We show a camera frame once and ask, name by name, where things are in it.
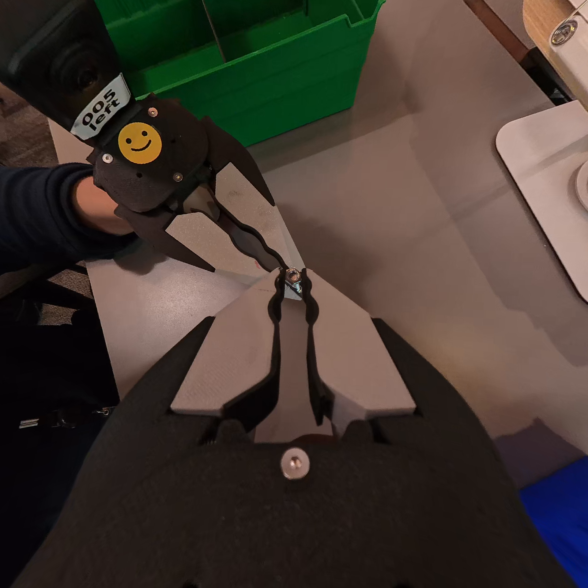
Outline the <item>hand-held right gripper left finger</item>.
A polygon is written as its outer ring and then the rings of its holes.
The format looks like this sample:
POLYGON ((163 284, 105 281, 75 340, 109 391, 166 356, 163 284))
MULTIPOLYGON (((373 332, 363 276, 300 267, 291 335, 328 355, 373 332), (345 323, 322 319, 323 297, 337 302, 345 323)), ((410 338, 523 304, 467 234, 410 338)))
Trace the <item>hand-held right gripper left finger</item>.
POLYGON ((254 430, 279 397, 281 317, 282 271, 276 269, 211 320, 171 410, 234 419, 254 430))

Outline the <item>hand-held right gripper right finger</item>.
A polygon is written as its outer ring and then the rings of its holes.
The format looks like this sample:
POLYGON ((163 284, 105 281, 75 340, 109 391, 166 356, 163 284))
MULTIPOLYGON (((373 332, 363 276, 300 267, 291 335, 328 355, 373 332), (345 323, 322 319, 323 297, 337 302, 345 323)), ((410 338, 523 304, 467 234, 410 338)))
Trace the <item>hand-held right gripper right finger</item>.
POLYGON ((342 437, 354 421, 413 414, 415 401, 369 313, 310 269, 301 287, 317 424, 327 418, 342 437))

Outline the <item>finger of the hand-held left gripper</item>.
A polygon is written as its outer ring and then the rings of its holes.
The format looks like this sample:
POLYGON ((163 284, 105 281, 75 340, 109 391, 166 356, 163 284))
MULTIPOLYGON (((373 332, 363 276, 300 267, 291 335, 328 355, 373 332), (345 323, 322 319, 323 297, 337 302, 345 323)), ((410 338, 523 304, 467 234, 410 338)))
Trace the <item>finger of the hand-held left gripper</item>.
POLYGON ((166 233, 212 265, 217 273, 243 278, 261 278, 277 269, 277 258, 263 266, 239 249, 230 234, 204 212, 178 215, 166 233))
POLYGON ((217 272, 269 273, 275 268, 305 267, 277 206, 232 163, 217 174, 214 200, 221 214, 212 224, 211 264, 217 272))

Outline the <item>green plastic bin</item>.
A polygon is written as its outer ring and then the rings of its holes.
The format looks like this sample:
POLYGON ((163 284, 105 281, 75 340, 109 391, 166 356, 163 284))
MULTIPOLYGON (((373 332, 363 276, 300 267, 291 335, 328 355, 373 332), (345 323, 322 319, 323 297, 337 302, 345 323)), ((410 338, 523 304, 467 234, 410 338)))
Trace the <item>green plastic bin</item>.
POLYGON ((179 99, 244 146, 350 108, 383 1, 96 1, 137 99, 179 99))

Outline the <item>person's left forearm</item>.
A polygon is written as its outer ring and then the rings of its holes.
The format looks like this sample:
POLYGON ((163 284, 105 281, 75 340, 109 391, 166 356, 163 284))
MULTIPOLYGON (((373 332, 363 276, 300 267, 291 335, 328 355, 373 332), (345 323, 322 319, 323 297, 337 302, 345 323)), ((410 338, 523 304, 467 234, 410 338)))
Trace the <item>person's left forearm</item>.
POLYGON ((85 224, 74 206, 91 165, 1 166, 1 275, 31 265, 111 259, 137 241, 85 224))

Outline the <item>person's left hand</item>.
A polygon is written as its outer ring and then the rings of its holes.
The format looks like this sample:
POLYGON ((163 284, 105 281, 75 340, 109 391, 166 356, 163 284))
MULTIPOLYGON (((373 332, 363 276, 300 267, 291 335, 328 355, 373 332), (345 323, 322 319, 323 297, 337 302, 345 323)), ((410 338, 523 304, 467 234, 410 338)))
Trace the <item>person's left hand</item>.
POLYGON ((94 184, 92 176, 76 183, 71 200, 77 217, 85 226, 115 236, 134 232, 126 220, 115 214, 117 204, 94 184))

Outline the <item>black bin divider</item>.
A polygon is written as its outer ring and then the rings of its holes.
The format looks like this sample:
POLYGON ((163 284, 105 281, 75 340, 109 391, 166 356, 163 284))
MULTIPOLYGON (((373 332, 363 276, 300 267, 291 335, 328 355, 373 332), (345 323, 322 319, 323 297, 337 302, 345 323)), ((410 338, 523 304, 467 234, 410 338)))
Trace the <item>black bin divider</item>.
POLYGON ((210 29, 211 29, 211 31, 212 31, 212 34, 213 34, 213 37, 214 37, 215 43, 216 43, 216 45, 217 45, 217 48, 218 48, 218 51, 219 51, 219 55, 220 55, 220 56, 221 56, 221 58, 222 58, 222 62, 223 62, 223 63, 227 63, 227 59, 226 59, 226 56, 225 56, 225 54, 224 54, 224 50, 223 50, 223 48, 222 48, 222 44, 221 44, 221 42, 220 42, 219 35, 217 34, 217 30, 216 30, 216 28, 215 28, 215 25, 214 25, 214 23, 213 23, 213 19, 212 19, 212 16, 211 16, 211 14, 210 14, 210 11, 209 11, 209 9, 208 9, 208 6, 207 6, 207 4, 206 4, 206 1, 202 0, 201 2, 202 2, 202 5, 203 5, 203 9, 204 9, 204 11, 205 11, 205 15, 206 15, 206 17, 207 17, 207 20, 208 20, 208 22, 209 22, 210 29))

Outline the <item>blue plastic bin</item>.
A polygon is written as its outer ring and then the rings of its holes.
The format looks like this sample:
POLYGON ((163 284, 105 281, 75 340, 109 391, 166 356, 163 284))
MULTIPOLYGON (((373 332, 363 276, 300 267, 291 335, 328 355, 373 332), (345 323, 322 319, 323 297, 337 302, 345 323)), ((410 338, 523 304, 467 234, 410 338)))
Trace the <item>blue plastic bin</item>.
POLYGON ((521 489, 520 498, 562 567, 587 587, 587 457, 521 489))

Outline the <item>white tilting document stand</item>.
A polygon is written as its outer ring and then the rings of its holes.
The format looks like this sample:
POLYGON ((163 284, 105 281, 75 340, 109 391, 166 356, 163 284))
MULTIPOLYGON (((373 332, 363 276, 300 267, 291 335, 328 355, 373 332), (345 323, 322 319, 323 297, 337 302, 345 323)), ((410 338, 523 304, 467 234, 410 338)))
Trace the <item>white tilting document stand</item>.
POLYGON ((525 1, 525 27, 576 99, 509 122, 496 148, 580 298, 587 301, 587 1, 525 1), (572 15, 561 47, 549 38, 572 15))

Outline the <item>black flat device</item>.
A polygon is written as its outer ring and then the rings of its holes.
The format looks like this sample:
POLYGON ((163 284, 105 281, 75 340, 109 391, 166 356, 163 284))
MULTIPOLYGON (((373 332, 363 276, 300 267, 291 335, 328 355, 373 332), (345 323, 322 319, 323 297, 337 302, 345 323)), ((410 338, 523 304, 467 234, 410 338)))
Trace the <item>black flat device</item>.
POLYGON ((520 61, 520 66, 555 106, 576 99, 540 49, 530 49, 520 61))

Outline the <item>round metal clip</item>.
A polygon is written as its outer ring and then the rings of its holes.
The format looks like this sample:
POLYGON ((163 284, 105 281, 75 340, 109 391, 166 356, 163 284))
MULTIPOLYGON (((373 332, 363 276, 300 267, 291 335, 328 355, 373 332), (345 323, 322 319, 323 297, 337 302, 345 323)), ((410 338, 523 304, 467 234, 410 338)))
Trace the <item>round metal clip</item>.
POLYGON ((550 46, 555 48, 564 45, 575 35, 578 30, 578 26, 578 20, 575 15, 572 15, 570 18, 562 21, 558 26, 555 27, 550 35, 550 46))

